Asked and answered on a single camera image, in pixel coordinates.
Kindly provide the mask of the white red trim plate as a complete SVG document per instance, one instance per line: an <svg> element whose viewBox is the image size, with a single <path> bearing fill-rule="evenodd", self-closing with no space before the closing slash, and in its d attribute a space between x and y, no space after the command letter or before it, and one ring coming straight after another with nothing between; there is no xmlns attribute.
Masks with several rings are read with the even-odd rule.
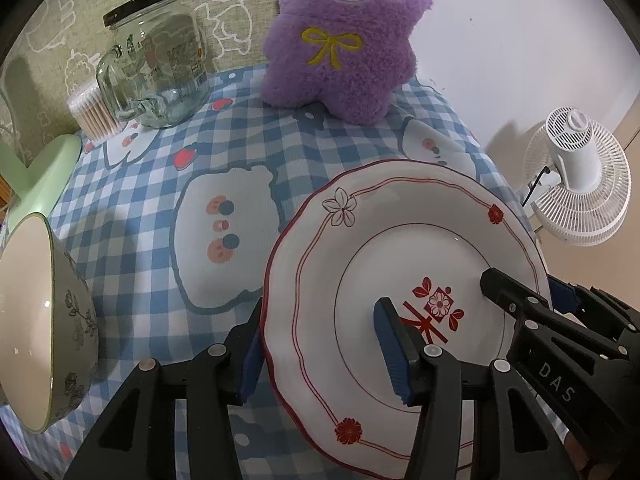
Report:
<svg viewBox="0 0 640 480"><path fill-rule="evenodd" d="M311 194L273 247L262 307L274 390L308 441L345 468L401 478L419 412L394 393L376 300L392 300L427 344L486 365L514 331L480 291L489 268L549 295L528 229L465 174L383 160Z"/></svg>

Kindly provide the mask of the ceramic bowl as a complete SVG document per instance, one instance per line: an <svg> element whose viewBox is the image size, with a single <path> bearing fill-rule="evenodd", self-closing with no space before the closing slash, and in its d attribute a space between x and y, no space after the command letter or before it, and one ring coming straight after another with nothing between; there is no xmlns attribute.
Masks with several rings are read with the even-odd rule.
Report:
<svg viewBox="0 0 640 480"><path fill-rule="evenodd" d="M99 361L89 287L46 217L29 214L1 255L1 388L42 434L84 400Z"/></svg>

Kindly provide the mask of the white floor fan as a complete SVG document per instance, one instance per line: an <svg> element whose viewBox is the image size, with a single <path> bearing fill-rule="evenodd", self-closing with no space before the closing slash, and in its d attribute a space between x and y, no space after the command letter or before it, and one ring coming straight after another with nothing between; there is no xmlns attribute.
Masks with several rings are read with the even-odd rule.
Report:
<svg viewBox="0 0 640 480"><path fill-rule="evenodd" d="M552 110L527 145L518 199L550 234L574 246L609 240L622 226L632 181L613 133L576 107Z"/></svg>

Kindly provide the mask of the blue checkered tablecloth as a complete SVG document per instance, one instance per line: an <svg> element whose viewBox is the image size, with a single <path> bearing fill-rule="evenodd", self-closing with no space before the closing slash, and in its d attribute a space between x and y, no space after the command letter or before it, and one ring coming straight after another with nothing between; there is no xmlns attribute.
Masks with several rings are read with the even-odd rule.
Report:
<svg viewBox="0 0 640 480"><path fill-rule="evenodd" d="M298 207L343 171L381 159L437 162L512 209L512 188L433 87L413 80L373 127L318 104L276 110L262 67L229 70L188 122L129 126L86 145L50 225L85 277L100 354L85 399L43 434L1 419L35 470L62 478L105 405L140 360L193 358L244 322L272 245Z"/></svg>

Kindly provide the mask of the green desk fan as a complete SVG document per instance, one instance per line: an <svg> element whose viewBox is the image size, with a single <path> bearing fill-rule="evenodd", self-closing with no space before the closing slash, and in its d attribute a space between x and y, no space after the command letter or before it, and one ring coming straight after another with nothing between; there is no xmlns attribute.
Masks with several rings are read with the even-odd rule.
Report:
<svg viewBox="0 0 640 480"><path fill-rule="evenodd" d="M9 145L1 142L1 177L16 199L9 208L6 226L12 231L29 214L47 217L64 192L81 152L81 140L62 134L49 142L29 166Z"/></svg>

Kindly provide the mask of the purple plush bunny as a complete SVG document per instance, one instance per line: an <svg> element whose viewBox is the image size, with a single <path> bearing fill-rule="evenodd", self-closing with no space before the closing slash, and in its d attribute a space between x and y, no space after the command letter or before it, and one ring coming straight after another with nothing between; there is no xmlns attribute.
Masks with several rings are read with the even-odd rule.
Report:
<svg viewBox="0 0 640 480"><path fill-rule="evenodd" d="M262 99L279 108L323 104L360 126L380 122L416 73L413 29L433 0L278 0L264 42Z"/></svg>

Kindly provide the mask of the cotton swab container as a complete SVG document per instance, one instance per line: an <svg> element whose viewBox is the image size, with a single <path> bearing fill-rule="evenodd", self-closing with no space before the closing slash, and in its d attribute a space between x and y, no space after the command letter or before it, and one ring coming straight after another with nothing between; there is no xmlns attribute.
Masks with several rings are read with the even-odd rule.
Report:
<svg viewBox="0 0 640 480"><path fill-rule="evenodd" d="M125 127L112 114L94 78L78 86L67 99L66 105L79 128L94 144L116 136Z"/></svg>

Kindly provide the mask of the glass jar black lid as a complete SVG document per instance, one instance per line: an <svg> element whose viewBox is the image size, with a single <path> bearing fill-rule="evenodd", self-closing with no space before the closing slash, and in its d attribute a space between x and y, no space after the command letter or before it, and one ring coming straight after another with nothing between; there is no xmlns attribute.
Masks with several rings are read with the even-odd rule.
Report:
<svg viewBox="0 0 640 480"><path fill-rule="evenodd" d="M168 128L209 94L204 47L181 0L129 0L103 15L113 45L96 68L106 105L120 122Z"/></svg>

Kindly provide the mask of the green cartoon board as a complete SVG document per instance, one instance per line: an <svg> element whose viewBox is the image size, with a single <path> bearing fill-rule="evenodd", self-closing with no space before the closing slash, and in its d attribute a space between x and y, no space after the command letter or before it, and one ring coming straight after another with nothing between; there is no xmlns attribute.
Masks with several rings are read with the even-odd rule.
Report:
<svg viewBox="0 0 640 480"><path fill-rule="evenodd" d="M1 67L1 140L23 162L76 131L66 100L111 44L104 14L126 1L44 0L18 35ZM264 62L277 0L181 1L198 23L209 73Z"/></svg>

